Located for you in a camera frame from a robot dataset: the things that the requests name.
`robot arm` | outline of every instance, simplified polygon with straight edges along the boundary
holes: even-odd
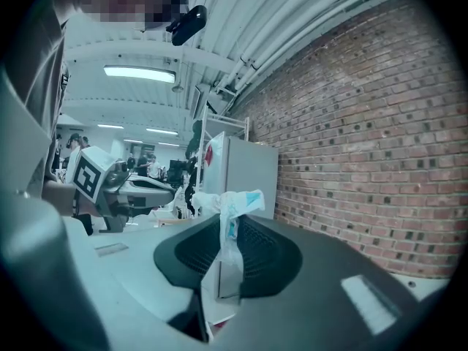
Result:
[[[96,146],[80,151],[73,184],[104,217],[108,233],[121,232],[129,217],[170,203],[176,192],[154,179],[130,175],[125,161]]]

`fluorescent light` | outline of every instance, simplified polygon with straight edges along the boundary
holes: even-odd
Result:
[[[99,126],[99,127],[108,127],[110,129],[123,129],[122,126],[115,126],[115,125],[99,125],[99,124],[97,124],[97,126]]]
[[[174,147],[178,147],[178,144],[170,144],[170,143],[158,143],[158,144],[162,144],[163,146],[174,146]]]
[[[161,82],[174,83],[176,74],[167,70],[152,69],[145,67],[114,67],[106,65],[105,74],[110,77],[130,77],[143,78],[151,80],[160,80]]]
[[[149,132],[159,132],[161,134],[170,134],[170,135],[177,135],[176,132],[167,132],[166,130],[158,130],[158,129],[146,129]]]

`person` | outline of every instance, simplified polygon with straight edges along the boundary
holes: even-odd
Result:
[[[88,147],[91,147],[89,145],[88,137],[82,137],[81,138],[81,149],[85,149],[85,148],[88,148]]]
[[[148,162],[145,154],[142,154],[138,159],[137,163],[137,174],[140,177],[148,177],[148,167],[150,166],[151,162]]]
[[[26,191],[31,196],[48,201],[64,216],[78,212],[99,216],[91,201],[80,196],[72,184],[58,183],[51,170],[56,150],[57,119],[69,80],[69,71],[63,61],[67,21],[84,12],[100,21],[141,23],[145,29],[155,28],[180,18],[181,5],[185,1],[40,0],[34,5],[0,66],[2,89],[25,105],[52,141],[29,181]]]
[[[134,167],[135,167],[135,159],[133,158],[133,154],[130,154],[127,160],[127,168],[129,172],[132,172]]]
[[[70,148],[72,152],[70,153],[67,172],[65,173],[65,183],[66,184],[73,184],[73,174],[76,168],[76,164],[78,161],[78,155],[80,154],[80,150],[83,147],[83,138],[77,133],[73,133],[70,139],[68,139],[67,148]],[[80,220],[83,224],[86,234],[92,235],[93,233],[93,223],[91,220],[90,214],[78,214],[73,215],[73,218]]]
[[[78,155],[80,154],[80,144],[81,137],[77,132],[74,132],[67,143],[67,148],[69,148],[71,152],[68,159],[67,173],[65,174],[66,184],[73,183],[73,172],[75,171]]]
[[[159,170],[161,169],[161,164],[156,160],[156,156],[151,157],[151,163],[148,168],[148,175],[152,179],[159,179]]]
[[[52,162],[52,173],[55,173],[57,170],[60,169],[60,140],[61,140],[61,135],[58,134],[56,138],[56,152],[53,157],[53,162]]]

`ceiling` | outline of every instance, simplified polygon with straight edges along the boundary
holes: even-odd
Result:
[[[294,0],[189,0],[190,7],[199,4],[207,7],[208,23],[181,47],[174,47],[170,43],[170,35],[165,31],[141,33],[116,24],[96,23],[85,15],[78,15],[68,23],[65,36],[65,58],[72,76],[62,111],[85,126],[123,126],[124,130],[118,133],[129,139],[154,141],[160,138],[148,133],[146,128],[177,131],[178,137],[165,141],[186,144],[192,137],[193,120],[190,109],[195,86],[204,83],[207,85],[205,89],[218,91],[219,98],[226,100],[224,105],[232,101],[233,94],[242,97],[242,93],[254,89],[262,77],[241,91],[235,90],[235,83],[247,72],[247,66],[242,67],[235,80],[223,89],[216,89],[215,86],[232,72],[240,56],[262,28],[271,22],[284,5],[288,2],[291,4],[291,1]],[[253,51],[251,59],[255,60],[293,24],[299,27],[295,18],[302,17],[318,1],[300,1],[287,18],[271,25],[272,29]],[[337,0],[323,6],[310,21],[343,1]],[[343,21],[365,8],[363,5],[351,11],[343,11],[337,18]],[[338,24],[337,18],[325,22],[319,29]],[[264,72],[264,77],[318,35],[320,32],[315,30],[305,36],[302,42],[298,42],[273,62]],[[174,93],[171,90],[173,84],[108,77],[104,73],[104,65],[119,64],[174,71],[177,74],[176,82],[180,82],[184,90]]]

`gray surface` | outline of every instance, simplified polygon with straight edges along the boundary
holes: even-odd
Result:
[[[48,151],[50,137],[19,100],[3,67],[0,67],[0,95],[1,188],[25,191]]]
[[[271,220],[263,225],[297,243],[303,266],[278,295],[243,299],[214,339],[228,350],[350,350],[372,339],[341,288],[344,278],[363,274],[403,313],[417,301],[389,273],[343,242]]]
[[[102,321],[112,350],[207,350],[208,345],[185,336],[157,316],[163,317],[183,309],[191,290],[170,286],[161,273],[155,271],[154,263],[152,266],[149,264],[153,257],[149,246],[156,246],[189,226],[88,237],[79,221],[66,218],[65,224],[78,273]],[[123,243],[129,248],[98,257],[94,247],[114,243]],[[143,253],[135,251],[136,246],[142,246]],[[151,297],[146,296],[149,290],[152,291]]]
[[[163,240],[191,226],[192,222],[187,221],[130,233],[100,234],[89,240],[95,249],[115,244],[128,247],[101,256],[100,263],[138,303],[159,319],[168,321],[189,306],[192,291],[171,285],[156,267],[153,253]]]
[[[265,196],[265,210],[254,211],[253,215],[273,218],[277,181],[277,148],[229,138],[226,191],[262,190]]]
[[[159,189],[138,186],[135,182],[142,181],[148,184],[159,186]],[[131,175],[118,189],[119,195],[127,197],[144,197],[146,199],[144,205],[136,206],[134,208],[152,208],[161,207],[173,201],[175,190],[162,182],[155,181],[148,177],[139,177]]]
[[[65,348],[105,350],[106,333],[75,270],[67,233],[55,208],[35,198],[3,192],[0,203],[0,263],[19,294],[10,308],[22,297]],[[29,319],[11,320],[11,328],[31,326]]]

